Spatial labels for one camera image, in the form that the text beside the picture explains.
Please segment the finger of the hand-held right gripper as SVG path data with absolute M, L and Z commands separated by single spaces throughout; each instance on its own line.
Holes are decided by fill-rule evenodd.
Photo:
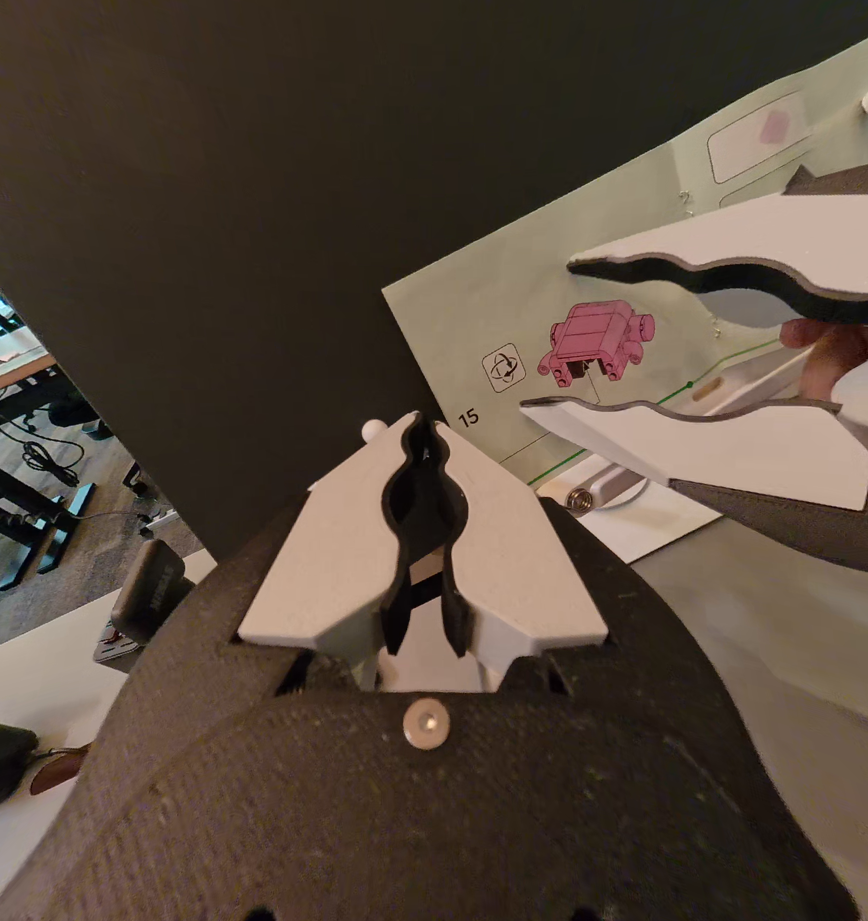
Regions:
M 775 193 L 573 255 L 575 275 L 667 282 L 750 328 L 868 326 L 868 193 Z
M 520 403 L 547 432 L 661 485 L 688 482 L 862 512 L 868 434 L 842 405 L 773 400 L 693 416 L 648 401 L 605 407 L 570 397 Z

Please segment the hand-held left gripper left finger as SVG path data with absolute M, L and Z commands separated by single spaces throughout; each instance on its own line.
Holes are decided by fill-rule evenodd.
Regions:
M 369 659 L 383 646 L 382 608 L 406 554 L 387 489 L 410 466 L 402 416 L 317 481 L 238 627 L 245 642 Z

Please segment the person's right hand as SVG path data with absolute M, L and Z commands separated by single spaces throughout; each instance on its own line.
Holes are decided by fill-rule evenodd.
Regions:
M 781 325 L 779 341 L 789 349 L 810 348 L 798 385 L 803 399 L 830 401 L 833 386 L 868 362 L 868 326 L 791 319 Z

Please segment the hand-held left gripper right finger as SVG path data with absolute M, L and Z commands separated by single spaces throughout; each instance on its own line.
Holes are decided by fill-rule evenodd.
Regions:
M 444 633 L 482 690 L 496 692 L 520 658 L 601 646 L 609 629 L 536 493 L 445 424 L 432 446 Z

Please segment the brick instruction booklet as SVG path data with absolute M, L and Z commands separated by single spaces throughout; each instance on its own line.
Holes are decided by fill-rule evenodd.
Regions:
M 686 131 L 383 290 L 447 423 L 533 488 L 584 452 L 520 413 L 522 400 L 660 401 L 679 411 L 735 389 L 728 370 L 789 362 L 777 328 L 716 319 L 673 284 L 628 285 L 566 270 L 583 250 L 782 190 L 796 168 L 868 163 L 868 39 L 812 67 L 733 92 Z M 582 303 L 625 301 L 651 314 L 639 365 L 610 380 L 597 362 L 570 390 L 543 376 L 550 331 Z

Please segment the white book stand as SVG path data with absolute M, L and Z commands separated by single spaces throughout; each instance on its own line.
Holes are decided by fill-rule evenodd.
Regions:
M 868 115 L 868 91 L 860 104 Z M 799 167 L 806 167 L 815 176 L 852 168 L 842 167 L 817 174 L 805 165 Z M 782 193 L 791 178 L 782 190 L 766 195 Z M 716 319 L 736 324 L 717 317 L 703 301 L 693 296 Z M 740 365 L 734 366 L 727 372 L 727 383 L 735 384 L 736 387 L 726 393 L 722 401 L 710 403 L 702 408 L 686 406 L 685 411 L 679 411 L 660 401 L 632 401 L 648 401 L 686 415 L 710 416 L 738 411 L 762 401 L 798 399 L 799 378 L 810 348 L 785 348 L 779 341 L 782 324 L 765 329 L 777 328 L 777 342 L 781 347 L 782 357 L 789 358 L 789 362 L 765 374 L 752 370 L 745 371 Z M 736 325 L 746 330 L 761 329 Z M 645 354 L 644 345 L 652 342 L 655 332 L 656 322 L 653 316 L 636 314 L 634 308 L 625 301 L 582 303 L 572 307 L 564 321 L 553 325 L 550 331 L 551 349 L 543 355 L 537 369 L 543 376 L 552 374 L 556 385 L 562 390 L 570 390 L 576 379 L 584 378 L 588 365 L 593 361 L 597 362 L 601 371 L 610 380 L 617 381 L 624 376 L 624 371 L 630 365 L 639 365 L 642 362 Z M 545 397 L 570 397 L 585 401 L 572 394 Z M 609 405 L 586 402 L 610 407 L 632 401 Z M 582 527 L 604 539 L 627 562 L 633 562 L 658 550 L 698 527 L 714 521 L 722 514 L 674 491 L 670 485 L 657 484 L 598 454 L 578 447 L 584 452 L 578 464 L 567 466 L 559 476 L 543 483 L 540 488 L 533 488 L 524 483 L 541 496 L 553 498 L 560 505 L 566 505 L 570 515 L 580 518 Z

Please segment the brown sunglasses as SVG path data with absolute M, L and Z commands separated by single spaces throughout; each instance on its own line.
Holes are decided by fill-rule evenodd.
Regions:
M 42 754 L 40 768 L 35 772 L 29 787 L 32 797 L 41 795 L 74 779 L 82 770 L 93 743 L 80 747 L 56 748 Z

